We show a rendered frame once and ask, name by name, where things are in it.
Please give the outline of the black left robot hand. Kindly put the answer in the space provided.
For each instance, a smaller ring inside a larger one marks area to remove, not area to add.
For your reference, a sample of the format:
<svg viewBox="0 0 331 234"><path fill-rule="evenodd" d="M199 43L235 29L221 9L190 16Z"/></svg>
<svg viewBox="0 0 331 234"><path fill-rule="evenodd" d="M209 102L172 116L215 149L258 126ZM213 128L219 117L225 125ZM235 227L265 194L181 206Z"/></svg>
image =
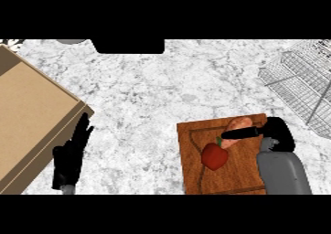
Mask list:
<svg viewBox="0 0 331 234"><path fill-rule="evenodd" d="M63 145L52 149L54 157L54 175L52 175L52 189L60 190L63 185L73 185L77 182L83 150L86 147L86 140L94 127L89 126L86 113L82 113L79 121L74 125L70 139Z"/></svg>

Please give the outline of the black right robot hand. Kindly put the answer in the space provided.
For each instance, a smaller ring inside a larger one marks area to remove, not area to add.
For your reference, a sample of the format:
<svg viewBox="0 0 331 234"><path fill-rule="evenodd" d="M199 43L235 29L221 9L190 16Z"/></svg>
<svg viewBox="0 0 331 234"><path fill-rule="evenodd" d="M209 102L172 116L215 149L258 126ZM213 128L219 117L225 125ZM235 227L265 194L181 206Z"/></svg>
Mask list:
<svg viewBox="0 0 331 234"><path fill-rule="evenodd" d="M249 126L221 133L222 140L240 140L262 136L261 152L293 152L294 142L287 124L278 117L268 117L261 127Z"/></svg>

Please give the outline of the orange sweet potato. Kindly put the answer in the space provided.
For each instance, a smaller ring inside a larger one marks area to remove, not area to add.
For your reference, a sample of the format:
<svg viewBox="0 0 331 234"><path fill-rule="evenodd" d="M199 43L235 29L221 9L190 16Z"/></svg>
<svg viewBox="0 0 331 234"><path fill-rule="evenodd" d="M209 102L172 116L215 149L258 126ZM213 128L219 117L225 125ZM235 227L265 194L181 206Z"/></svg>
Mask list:
<svg viewBox="0 0 331 234"><path fill-rule="evenodd" d="M252 120L247 117L237 117L228 122L225 131L237 130L252 126ZM222 139L221 148L227 149L237 143L237 140Z"/></svg>

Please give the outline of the brown wooden cutting board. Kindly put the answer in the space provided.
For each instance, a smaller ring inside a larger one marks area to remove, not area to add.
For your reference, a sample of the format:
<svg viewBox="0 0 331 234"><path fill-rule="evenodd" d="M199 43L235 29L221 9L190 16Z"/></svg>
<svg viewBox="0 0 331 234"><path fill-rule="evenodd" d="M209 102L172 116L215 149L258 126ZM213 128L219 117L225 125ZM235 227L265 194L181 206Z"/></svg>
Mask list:
<svg viewBox="0 0 331 234"><path fill-rule="evenodd" d="M212 171L200 163L206 144L225 130L232 117L176 124L184 194L263 194L256 153L261 136L241 139L228 149L225 164Z"/></svg>

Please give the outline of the open wooden drawer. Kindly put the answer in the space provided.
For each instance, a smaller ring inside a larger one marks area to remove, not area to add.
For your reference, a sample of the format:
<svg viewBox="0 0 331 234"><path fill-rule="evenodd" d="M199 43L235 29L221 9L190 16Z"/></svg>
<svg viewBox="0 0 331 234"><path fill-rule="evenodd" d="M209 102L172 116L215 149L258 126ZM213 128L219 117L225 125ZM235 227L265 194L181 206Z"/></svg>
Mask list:
<svg viewBox="0 0 331 234"><path fill-rule="evenodd" d="M0 195L18 195L94 111L5 47L0 46Z"/></svg>

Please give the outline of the grey round object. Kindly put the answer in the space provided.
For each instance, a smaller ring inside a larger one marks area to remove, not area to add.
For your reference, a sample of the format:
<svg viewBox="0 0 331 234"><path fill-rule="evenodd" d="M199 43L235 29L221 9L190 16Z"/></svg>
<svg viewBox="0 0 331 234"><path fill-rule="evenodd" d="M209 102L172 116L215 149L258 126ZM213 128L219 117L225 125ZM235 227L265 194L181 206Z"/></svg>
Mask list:
<svg viewBox="0 0 331 234"><path fill-rule="evenodd" d="M73 45L73 44L82 43L86 40L85 39L57 39L55 41L64 45Z"/></svg>

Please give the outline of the black appliance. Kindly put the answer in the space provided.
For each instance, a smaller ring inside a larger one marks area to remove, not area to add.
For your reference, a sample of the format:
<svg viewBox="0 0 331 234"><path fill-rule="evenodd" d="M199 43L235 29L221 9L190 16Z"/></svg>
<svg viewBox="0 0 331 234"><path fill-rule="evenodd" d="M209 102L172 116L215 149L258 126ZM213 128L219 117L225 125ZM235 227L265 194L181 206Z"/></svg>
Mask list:
<svg viewBox="0 0 331 234"><path fill-rule="evenodd" d="M92 39L91 43L101 54L162 54L162 39Z"/></svg>

